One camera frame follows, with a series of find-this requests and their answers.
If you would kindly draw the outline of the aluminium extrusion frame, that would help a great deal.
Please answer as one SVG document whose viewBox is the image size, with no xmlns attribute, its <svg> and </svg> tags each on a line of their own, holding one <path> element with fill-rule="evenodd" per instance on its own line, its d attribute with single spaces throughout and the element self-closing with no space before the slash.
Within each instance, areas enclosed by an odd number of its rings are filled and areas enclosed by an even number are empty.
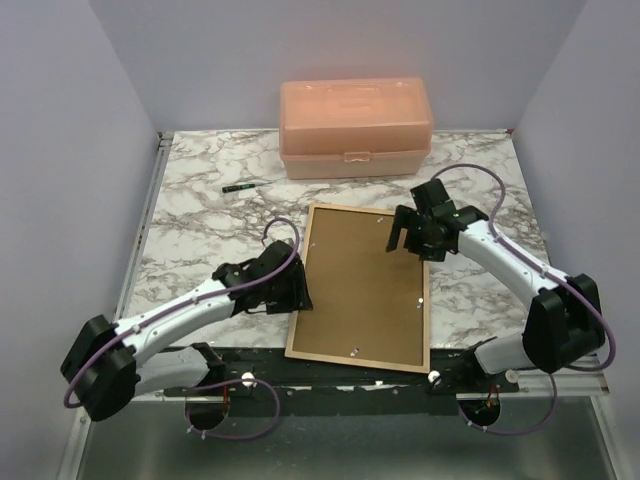
<svg viewBox="0 0 640 480">
<path fill-rule="evenodd" d="M 195 131 L 162 146 L 161 172 L 152 181 L 152 203 L 144 214 L 134 269 L 125 280 L 117 313 L 141 313 L 183 294 L 223 260 L 257 251 L 260 229 L 284 214 L 303 229 L 311 202 L 390 209 L 408 201 L 410 178 L 288 181 L 276 152 L 275 130 Z M 528 251 L 546 258 L 542 236 L 505 130 L 437 131 L 431 154 L 414 181 L 438 168 L 466 161 L 484 165 L 506 182 L 507 212 L 499 226 Z M 271 187 L 223 196 L 223 183 L 271 181 Z M 522 308 L 480 267 L 456 260 L 434 267 L 432 294 L 435 346 L 453 348 L 480 340 L 480 333 L 515 332 Z M 240 316 L 188 341 L 224 346 L 282 347 L 288 321 Z M 186 434 L 183 404 L 151 394 L 115 419 L 91 424 L 77 417 L 57 479 L 617 479 L 601 431 L 599 390 L 604 377 L 556 374 L 559 408 L 543 430 L 521 437 L 484 436 L 458 416 L 423 414 L 287 417 L 272 434 L 249 442 L 200 440 Z M 549 381 L 520 377 L 525 392 L 504 400 L 500 428 L 536 423 L 550 408 Z"/>
</svg>

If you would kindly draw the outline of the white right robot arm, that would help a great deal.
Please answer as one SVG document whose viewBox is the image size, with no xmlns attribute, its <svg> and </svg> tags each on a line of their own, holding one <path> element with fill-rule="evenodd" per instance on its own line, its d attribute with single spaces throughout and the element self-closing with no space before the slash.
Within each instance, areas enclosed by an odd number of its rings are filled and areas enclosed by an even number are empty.
<svg viewBox="0 0 640 480">
<path fill-rule="evenodd" d="M 411 197 L 413 206 L 395 209 L 387 251 L 403 247 L 427 262 L 463 255 L 528 309 L 522 332 L 481 341 L 461 354 L 456 373 L 467 389 L 483 391 L 507 370 L 553 374 L 603 346 L 606 332 L 593 279 L 571 277 L 539 261 L 503 235 L 489 215 L 456 207 L 439 179 L 412 188 Z"/>
</svg>

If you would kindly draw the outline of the small green black screwdriver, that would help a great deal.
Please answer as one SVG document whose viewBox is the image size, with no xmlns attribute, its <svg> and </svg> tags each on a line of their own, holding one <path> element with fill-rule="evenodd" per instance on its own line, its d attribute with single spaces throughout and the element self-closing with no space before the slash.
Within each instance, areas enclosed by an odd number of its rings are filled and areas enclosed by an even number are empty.
<svg viewBox="0 0 640 480">
<path fill-rule="evenodd" d="M 228 185 L 228 186 L 223 186 L 221 188 L 221 191 L 223 194 L 230 194 L 230 193 L 255 189 L 261 186 L 266 186 L 266 183 L 242 183 L 242 184 Z"/>
</svg>

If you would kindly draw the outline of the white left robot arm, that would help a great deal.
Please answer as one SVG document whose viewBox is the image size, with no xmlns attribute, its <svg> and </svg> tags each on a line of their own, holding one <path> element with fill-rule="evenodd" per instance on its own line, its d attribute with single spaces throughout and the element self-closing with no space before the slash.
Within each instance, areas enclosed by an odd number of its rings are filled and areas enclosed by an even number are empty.
<svg viewBox="0 0 640 480">
<path fill-rule="evenodd" d="M 269 314 L 312 309 L 296 247 L 276 241 L 256 258 L 224 263 L 186 294 L 145 313 L 87 320 L 60 367 L 68 383 L 64 406 L 102 421 L 148 392 L 186 387 L 214 393 L 222 372 L 203 347 L 170 351 L 169 346 L 259 306 Z"/>
</svg>

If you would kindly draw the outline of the orange translucent plastic toolbox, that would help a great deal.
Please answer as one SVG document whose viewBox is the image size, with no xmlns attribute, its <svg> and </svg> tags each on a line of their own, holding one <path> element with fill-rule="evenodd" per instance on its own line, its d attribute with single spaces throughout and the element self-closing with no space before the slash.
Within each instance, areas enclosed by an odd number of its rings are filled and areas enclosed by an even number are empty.
<svg viewBox="0 0 640 480">
<path fill-rule="evenodd" d="M 292 180 L 414 175 L 433 130 L 418 77 L 281 85 L 279 154 Z"/>
</svg>

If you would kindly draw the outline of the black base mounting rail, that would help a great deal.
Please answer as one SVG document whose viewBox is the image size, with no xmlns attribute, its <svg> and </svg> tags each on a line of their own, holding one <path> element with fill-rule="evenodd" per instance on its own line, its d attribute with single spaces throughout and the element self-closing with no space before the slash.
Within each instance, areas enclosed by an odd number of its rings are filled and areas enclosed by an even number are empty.
<svg viewBox="0 0 640 480">
<path fill-rule="evenodd" d="M 218 413 L 265 416 L 280 402 L 284 416 L 428 414 L 452 416 L 458 399 L 498 407 L 501 394 L 516 393 L 511 374 L 463 373 L 460 350 L 432 353 L 437 379 L 408 373 L 291 359 L 281 348 L 214 348 L 206 343 L 169 347 L 136 373 L 136 396 L 184 398 L 195 416 Z"/>
</svg>

